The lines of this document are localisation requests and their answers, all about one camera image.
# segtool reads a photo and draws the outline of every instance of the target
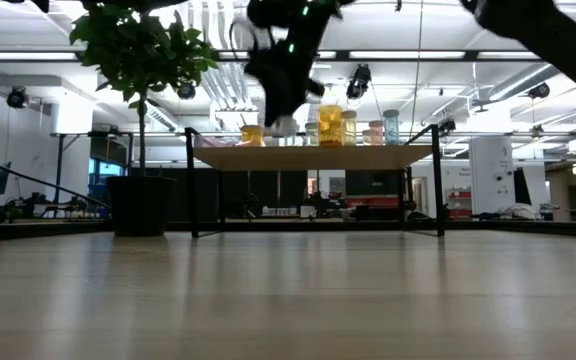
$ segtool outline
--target black pole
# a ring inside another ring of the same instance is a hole
[[[404,171],[396,170],[397,174],[397,203],[399,208],[399,222],[401,224],[406,222],[406,210],[404,206]]]
[[[406,168],[406,184],[408,185],[408,201],[413,201],[413,190],[412,190],[412,167],[408,166]]]
[[[133,157],[133,151],[134,151],[134,147],[135,147],[135,135],[130,134],[128,135],[128,161],[127,161],[127,171],[128,171],[128,176],[132,175],[132,157]]]
[[[219,198],[217,214],[221,224],[221,231],[223,231],[226,225],[226,209],[224,207],[224,176],[221,171],[217,171],[217,197]]]
[[[441,185],[441,152],[439,149],[439,126],[432,127],[432,170],[435,178],[435,207],[437,208],[437,236],[443,237],[445,234],[444,224],[444,200],[442,196],[443,187]]]
[[[61,186],[61,166],[62,161],[64,158],[64,139],[66,135],[59,135],[59,150],[57,152],[57,179],[55,180],[55,184],[57,186]],[[55,200],[53,201],[55,204],[59,203],[59,189],[55,190]]]
[[[193,239],[199,237],[197,230],[197,195],[195,193],[195,152],[192,147],[192,128],[186,128],[186,160],[188,164],[188,218],[190,219],[190,232]]]

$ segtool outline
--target ceiling light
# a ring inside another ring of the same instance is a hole
[[[464,51],[351,51],[351,59],[458,59]]]
[[[247,51],[221,51],[219,52],[220,59],[248,59]]]
[[[539,56],[530,51],[482,51],[479,59],[539,59]]]
[[[0,61],[72,61],[77,57],[72,52],[0,52]]]
[[[313,69],[326,69],[326,70],[330,70],[332,69],[332,65],[330,64],[313,64],[312,65]]]
[[[334,59],[337,57],[336,51],[320,51],[317,53],[320,59]]]
[[[155,133],[155,132],[150,132],[150,133],[144,133],[145,137],[175,137],[177,136],[177,134],[175,133]]]

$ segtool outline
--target shelf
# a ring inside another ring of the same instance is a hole
[[[195,157],[216,170],[400,170],[431,146],[205,147]]]

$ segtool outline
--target computer monitor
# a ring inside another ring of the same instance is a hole
[[[6,169],[10,169],[12,163],[9,161],[3,165]],[[8,176],[10,173],[8,171],[0,170],[0,195],[6,193],[6,186],[8,186]]]

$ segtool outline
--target security camera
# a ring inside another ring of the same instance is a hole
[[[25,109],[28,107],[30,99],[26,95],[26,88],[23,86],[15,86],[12,88],[8,98],[6,99],[6,104],[13,109]]]
[[[177,96],[182,100],[192,100],[197,94],[193,84],[185,84],[177,91]]]
[[[548,86],[546,83],[535,86],[528,91],[528,97],[531,99],[544,99],[548,97],[548,95],[550,95],[550,86]]]

